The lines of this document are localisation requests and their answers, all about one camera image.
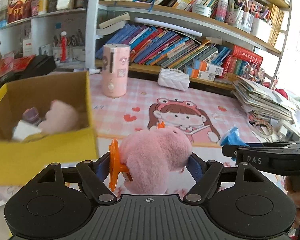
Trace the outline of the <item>orange plastic clip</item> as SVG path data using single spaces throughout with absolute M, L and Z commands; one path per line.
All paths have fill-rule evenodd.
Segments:
M 132 194 L 163 194 L 166 191 L 169 169 L 161 138 L 161 133 L 165 131 L 162 121 L 154 129 L 129 135 L 120 144 L 116 139 L 111 141 L 111 191 L 116 189 L 120 173 L 125 178 L 125 187 Z

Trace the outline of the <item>white bookshelf frame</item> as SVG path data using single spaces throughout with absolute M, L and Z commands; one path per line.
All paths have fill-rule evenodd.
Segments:
M 0 0 L 2 57 L 48 55 L 58 68 L 101 66 L 104 42 L 125 23 L 179 31 L 200 42 L 237 45 L 263 57 L 259 80 L 271 82 L 266 53 L 282 58 L 275 48 L 284 12 L 249 0 L 33 0 L 32 16 L 8 23 L 8 0 Z M 155 72 L 159 66 L 130 62 L 135 72 Z

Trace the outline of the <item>yellow cardboard box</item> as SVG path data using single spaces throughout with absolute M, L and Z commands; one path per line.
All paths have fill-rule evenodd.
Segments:
M 79 113 L 78 128 L 12 139 L 22 114 L 36 107 L 41 116 L 59 100 Z M 17 80 L 0 88 L 0 186 L 24 185 L 50 163 L 79 163 L 98 158 L 87 72 L 57 73 Z

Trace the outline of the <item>red paper sheets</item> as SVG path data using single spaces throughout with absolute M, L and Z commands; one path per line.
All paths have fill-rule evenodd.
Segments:
M 35 57 L 35 55 L 31 55 L 18 59 L 11 57 L 0 59 L 0 78 L 10 72 L 18 73 L 24 71 Z

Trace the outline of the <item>orange white box upper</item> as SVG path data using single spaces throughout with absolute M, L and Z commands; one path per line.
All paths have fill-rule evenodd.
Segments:
M 223 75 L 223 67 L 209 63 L 209 62 L 205 62 L 205 61 L 200 61 L 197 59 L 194 59 L 192 62 L 192 68 L 193 69 L 197 69 L 203 72 L 207 72 L 209 74 L 214 74 L 217 76 L 222 76 Z

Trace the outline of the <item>orange white box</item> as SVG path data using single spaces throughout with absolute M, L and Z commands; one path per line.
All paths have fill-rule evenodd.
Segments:
M 203 72 L 207 72 L 209 74 L 214 74 L 217 76 L 222 76 L 223 75 L 223 67 L 209 63 L 209 62 L 205 62 L 205 61 L 200 61 L 197 59 L 194 59 L 192 62 L 192 68 L 193 69 L 197 69 Z
M 184 73 L 192 78 L 197 78 L 197 79 L 207 80 L 207 81 L 212 81 L 212 82 L 215 80 L 215 74 L 210 74 L 205 71 L 193 69 L 189 66 L 185 66 Z

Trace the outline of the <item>roll of tape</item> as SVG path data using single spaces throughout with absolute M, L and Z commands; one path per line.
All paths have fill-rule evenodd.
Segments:
M 262 138 L 270 138 L 273 135 L 273 127 L 264 121 L 256 121 L 253 124 L 254 132 Z

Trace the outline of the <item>orange white box lower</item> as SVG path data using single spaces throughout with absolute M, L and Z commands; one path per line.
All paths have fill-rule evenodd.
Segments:
M 197 79 L 207 80 L 207 81 L 212 81 L 212 82 L 215 80 L 215 74 L 210 74 L 205 71 L 193 69 L 189 66 L 185 66 L 184 73 L 192 78 L 197 78 Z

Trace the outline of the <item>blue plastic toy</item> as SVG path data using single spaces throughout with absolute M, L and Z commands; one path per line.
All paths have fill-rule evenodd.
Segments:
M 225 157 L 230 157 L 232 160 L 236 160 L 235 151 L 240 146 L 247 146 L 247 144 L 241 139 L 237 126 L 232 126 L 232 128 L 230 128 L 225 135 L 221 137 L 219 144 L 222 147 L 222 154 Z

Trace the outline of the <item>red fortune god bag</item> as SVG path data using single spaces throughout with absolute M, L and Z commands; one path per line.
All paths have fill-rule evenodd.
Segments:
M 8 23 L 31 17 L 32 1 L 33 0 L 8 0 Z

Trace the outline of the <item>white charger plug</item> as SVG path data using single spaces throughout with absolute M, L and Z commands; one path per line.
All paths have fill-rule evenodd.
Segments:
M 15 126 L 15 128 L 13 129 L 12 139 L 16 141 L 23 141 L 27 137 L 34 134 L 39 134 L 41 132 L 42 129 L 38 128 L 37 126 L 20 120 L 17 126 Z

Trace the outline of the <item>white quilted handbag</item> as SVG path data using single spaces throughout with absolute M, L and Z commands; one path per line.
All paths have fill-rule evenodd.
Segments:
M 158 85 L 171 89 L 186 91 L 189 88 L 190 78 L 181 70 L 161 68 L 158 76 Z

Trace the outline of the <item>red book set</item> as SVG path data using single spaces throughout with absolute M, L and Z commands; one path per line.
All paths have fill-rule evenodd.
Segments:
M 223 68 L 221 79 L 231 73 L 238 76 L 249 76 L 251 70 L 260 70 L 263 57 L 237 45 L 218 45 L 216 64 Z

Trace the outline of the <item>pink plush toy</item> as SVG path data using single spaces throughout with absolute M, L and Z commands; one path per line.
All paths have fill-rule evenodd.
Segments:
M 170 172 L 184 169 L 192 154 L 192 144 L 176 127 L 137 131 L 119 145 L 120 162 L 131 178 L 124 185 L 132 194 L 163 194 Z

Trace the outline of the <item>pink plush in box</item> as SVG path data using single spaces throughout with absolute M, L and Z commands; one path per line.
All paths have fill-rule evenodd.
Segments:
M 51 102 L 50 110 L 38 128 L 45 134 L 65 133 L 79 127 L 79 114 L 74 107 L 60 100 Z

